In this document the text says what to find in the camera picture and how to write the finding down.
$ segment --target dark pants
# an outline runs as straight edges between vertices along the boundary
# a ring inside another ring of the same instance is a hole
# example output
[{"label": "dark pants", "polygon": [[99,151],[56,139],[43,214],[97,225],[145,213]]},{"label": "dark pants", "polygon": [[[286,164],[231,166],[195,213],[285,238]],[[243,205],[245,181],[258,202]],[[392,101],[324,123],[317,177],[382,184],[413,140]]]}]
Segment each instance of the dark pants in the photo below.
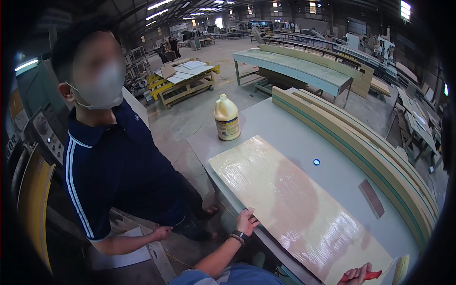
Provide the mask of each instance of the dark pants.
[{"label": "dark pants", "polygon": [[161,63],[166,63],[166,62],[168,62],[168,59],[165,57],[164,54],[159,53],[158,55],[159,55],[160,58],[161,58]]},{"label": "dark pants", "polygon": [[212,234],[206,231],[200,222],[200,220],[207,218],[207,212],[202,208],[201,195],[181,173],[179,173],[179,176],[182,178],[188,208],[185,218],[177,225],[174,225],[172,231],[197,242],[209,240]]},{"label": "dark pants", "polygon": [[173,51],[173,52],[176,54],[176,58],[182,57],[181,54],[179,53],[179,49],[176,49],[176,50]]}]

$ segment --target black hair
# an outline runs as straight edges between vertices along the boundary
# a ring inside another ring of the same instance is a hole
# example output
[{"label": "black hair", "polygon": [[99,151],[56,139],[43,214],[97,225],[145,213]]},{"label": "black hair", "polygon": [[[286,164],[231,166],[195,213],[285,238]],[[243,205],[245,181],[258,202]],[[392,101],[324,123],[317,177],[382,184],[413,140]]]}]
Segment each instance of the black hair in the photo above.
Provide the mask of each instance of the black hair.
[{"label": "black hair", "polygon": [[110,31],[120,43],[116,22],[106,15],[89,16],[71,24],[59,35],[51,51],[51,64],[59,82],[72,79],[72,66],[79,44],[97,31]]}]

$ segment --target hand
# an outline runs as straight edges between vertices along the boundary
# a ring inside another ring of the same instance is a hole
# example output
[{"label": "hand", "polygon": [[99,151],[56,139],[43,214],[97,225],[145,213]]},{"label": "hand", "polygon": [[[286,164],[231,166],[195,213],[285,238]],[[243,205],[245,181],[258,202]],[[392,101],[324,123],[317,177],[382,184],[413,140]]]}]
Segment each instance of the hand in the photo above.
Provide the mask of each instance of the hand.
[{"label": "hand", "polygon": [[173,227],[154,226],[154,232],[150,234],[151,242],[167,239]]},{"label": "hand", "polygon": [[340,281],[337,285],[360,285],[364,283],[364,277],[366,276],[366,273],[371,271],[372,264],[370,264],[370,262],[367,262],[361,268],[354,268],[345,272],[345,275],[348,276],[350,280],[347,282]]},{"label": "hand", "polygon": [[237,230],[243,232],[247,236],[250,236],[254,228],[259,225],[259,221],[253,216],[253,213],[253,211],[244,209],[236,218],[238,221]]}]

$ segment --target polo collar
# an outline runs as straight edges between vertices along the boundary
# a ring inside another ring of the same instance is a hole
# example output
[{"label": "polo collar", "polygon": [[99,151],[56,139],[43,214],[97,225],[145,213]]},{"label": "polo collar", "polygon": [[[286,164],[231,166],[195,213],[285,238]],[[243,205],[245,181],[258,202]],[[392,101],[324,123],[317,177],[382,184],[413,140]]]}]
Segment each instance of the polo collar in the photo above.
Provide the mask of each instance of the polo collar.
[{"label": "polo collar", "polygon": [[[113,107],[112,111],[116,116],[117,124],[122,125],[123,112],[125,111],[127,103],[125,100],[117,106]],[[102,125],[97,127],[86,126],[76,119],[76,108],[73,108],[68,117],[68,135],[77,144],[83,147],[94,147],[103,136],[103,133],[112,127],[112,125]]]}]

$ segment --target plastic jug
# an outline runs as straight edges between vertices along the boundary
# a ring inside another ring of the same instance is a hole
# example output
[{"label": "plastic jug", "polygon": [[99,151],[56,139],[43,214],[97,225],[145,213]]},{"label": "plastic jug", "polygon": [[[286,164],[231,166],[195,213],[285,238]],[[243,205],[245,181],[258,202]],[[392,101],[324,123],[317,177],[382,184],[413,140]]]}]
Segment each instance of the plastic jug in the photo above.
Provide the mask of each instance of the plastic jug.
[{"label": "plastic jug", "polygon": [[218,137],[222,140],[234,140],[241,134],[238,120],[238,108],[225,94],[215,102],[215,125]]}]

